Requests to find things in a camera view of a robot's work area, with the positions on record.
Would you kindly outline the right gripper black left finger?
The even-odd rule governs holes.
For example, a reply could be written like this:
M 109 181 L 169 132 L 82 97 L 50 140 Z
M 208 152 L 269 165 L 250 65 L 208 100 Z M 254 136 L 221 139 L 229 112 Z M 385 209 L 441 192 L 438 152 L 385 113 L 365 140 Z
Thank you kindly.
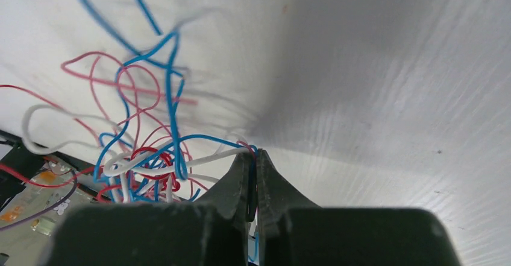
M 43 265 L 247 265 L 248 180 L 236 155 L 199 199 L 82 206 L 57 224 Z

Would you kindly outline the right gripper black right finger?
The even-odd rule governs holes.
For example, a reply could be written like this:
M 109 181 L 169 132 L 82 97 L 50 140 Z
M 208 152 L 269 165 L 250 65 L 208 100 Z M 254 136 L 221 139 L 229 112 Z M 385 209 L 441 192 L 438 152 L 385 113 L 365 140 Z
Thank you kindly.
M 444 225 L 413 207 L 320 207 L 262 150 L 257 159 L 260 265 L 460 265 Z

